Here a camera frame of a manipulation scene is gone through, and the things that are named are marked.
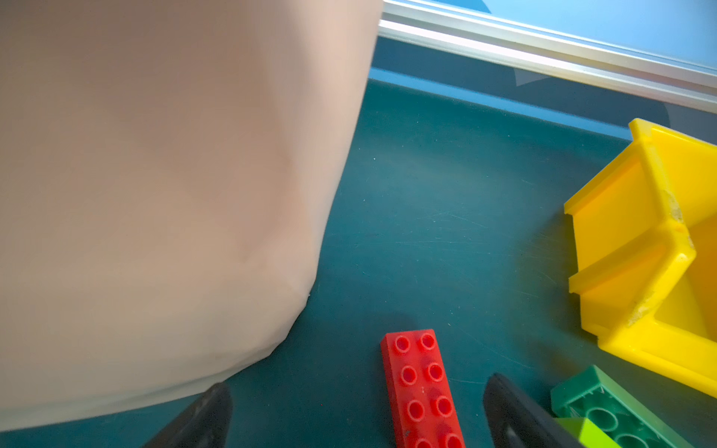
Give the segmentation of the long red lego brick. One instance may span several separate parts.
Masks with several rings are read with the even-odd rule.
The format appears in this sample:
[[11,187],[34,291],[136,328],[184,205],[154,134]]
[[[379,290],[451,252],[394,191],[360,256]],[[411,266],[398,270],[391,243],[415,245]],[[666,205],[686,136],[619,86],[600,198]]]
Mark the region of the long red lego brick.
[[388,333],[381,341],[381,353],[397,446],[463,447],[435,332]]

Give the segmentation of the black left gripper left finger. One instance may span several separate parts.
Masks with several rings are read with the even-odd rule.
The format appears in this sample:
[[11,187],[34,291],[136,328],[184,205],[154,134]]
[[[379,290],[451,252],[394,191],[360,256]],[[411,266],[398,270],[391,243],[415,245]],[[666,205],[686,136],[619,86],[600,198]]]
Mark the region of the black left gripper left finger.
[[229,386],[216,383],[143,447],[225,447],[232,416],[233,399]]

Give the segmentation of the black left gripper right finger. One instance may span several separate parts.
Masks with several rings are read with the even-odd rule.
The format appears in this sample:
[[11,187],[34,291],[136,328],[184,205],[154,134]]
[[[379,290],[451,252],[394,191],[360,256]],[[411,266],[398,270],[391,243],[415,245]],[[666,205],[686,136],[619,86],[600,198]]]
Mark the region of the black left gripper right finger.
[[582,447],[545,409],[503,374],[494,373],[487,380],[483,407],[495,447]]

